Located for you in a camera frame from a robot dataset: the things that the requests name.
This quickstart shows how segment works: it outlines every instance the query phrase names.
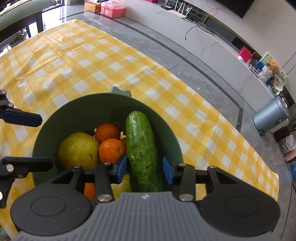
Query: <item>chair leg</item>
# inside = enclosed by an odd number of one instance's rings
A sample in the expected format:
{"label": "chair leg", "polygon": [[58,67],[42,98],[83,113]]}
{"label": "chair leg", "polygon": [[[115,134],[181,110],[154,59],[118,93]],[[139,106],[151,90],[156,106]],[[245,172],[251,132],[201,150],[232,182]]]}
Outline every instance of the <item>chair leg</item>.
{"label": "chair leg", "polygon": [[38,12],[36,14],[36,23],[37,23],[38,33],[42,32],[44,29],[43,29],[43,20],[42,20],[42,13],[41,12]]}
{"label": "chair leg", "polygon": [[28,25],[28,26],[26,26],[26,30],[27,30],[28,36],[29,36],[29,38],[30,38],[30,37],[31,37],[31,32],[30,32],[29,25]]}

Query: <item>trash can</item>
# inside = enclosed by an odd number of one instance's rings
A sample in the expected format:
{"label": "trash can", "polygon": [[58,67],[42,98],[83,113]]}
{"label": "trash can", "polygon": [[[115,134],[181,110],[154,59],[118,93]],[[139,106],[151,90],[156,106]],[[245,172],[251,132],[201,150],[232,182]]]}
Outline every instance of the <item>trash can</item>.
{"label": "trash can", "polygon": [[259,110],[253,115],[254,124],[261,136],[265,136],[265,133],[280,124],[283,120],[288,119],[288,109],[281,99],[276,96],[265,107]]}

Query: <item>tile floor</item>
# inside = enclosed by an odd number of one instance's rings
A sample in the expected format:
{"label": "tile floor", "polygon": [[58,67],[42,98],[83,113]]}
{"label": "tile floor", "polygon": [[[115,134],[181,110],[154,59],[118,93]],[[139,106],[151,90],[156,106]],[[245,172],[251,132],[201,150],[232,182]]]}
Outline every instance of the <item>tile floor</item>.
{"label": "tile floor", "polygon": [[[60,7],[43,14],[45,29],[71,19],[81,19],[106,31],[163,65],[211,103],[240,131],[270,169],[279,175],[278,204],[281,208],[281,217],[274,233],[280,238],[288,211],[291,174],[288,172],[284,155],[273,135],[267,133],[265,137],[259,136],[252,120],[254,111],[244,99],[222,77],[190,52],[163,35],[130,19],[122,17],[111,20],[98,14],[84,12],[83,4]],[[37,34],[36,24],[32,24],[30,30],[32,35]],[[296,240],[295,221],[296,193],[292,191],[291,207],[282,240]]]}

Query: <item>orange fruit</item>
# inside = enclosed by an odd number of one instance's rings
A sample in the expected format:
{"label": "orange fruit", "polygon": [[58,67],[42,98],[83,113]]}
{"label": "orange fruit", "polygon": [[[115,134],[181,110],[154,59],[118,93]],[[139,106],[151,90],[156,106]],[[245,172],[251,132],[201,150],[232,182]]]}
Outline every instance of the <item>orange fruit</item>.
{"label": "orange fruit", "polygon": [[94,137],[100,144],[110,138],[120,140],[120,130],[112,123],[104,123],[97,128]]}
{"label": "orange fruit", "polygon": [[85,183],[83,195],[86,196],[88,200],[96,199],[96,189],[94,183]]}
{"label": "orange fruit", "polygon": [[121,141],[122,141],[125,145],[127,145],[127,141],[128,141],[128,139],[127,139],[126,137],[124,137],[124,138],[121,139]]}
{"label": "orange fruit", "polygon": [[99,146],[101,163],[115,163],[122,154],[126,154],[126,145],[118,139],[107,139]]}

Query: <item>green cucumber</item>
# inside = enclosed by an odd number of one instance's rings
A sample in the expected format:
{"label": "green cucumber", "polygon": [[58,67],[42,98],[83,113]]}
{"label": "green cucumber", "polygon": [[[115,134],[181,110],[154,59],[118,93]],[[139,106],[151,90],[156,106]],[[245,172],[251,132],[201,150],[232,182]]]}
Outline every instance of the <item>green cucumber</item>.
{"label": "green cucumber", "polygon": [[145,114],[133,111],[126,119],[127,155],[133,192],[161,192],[154,135]]}

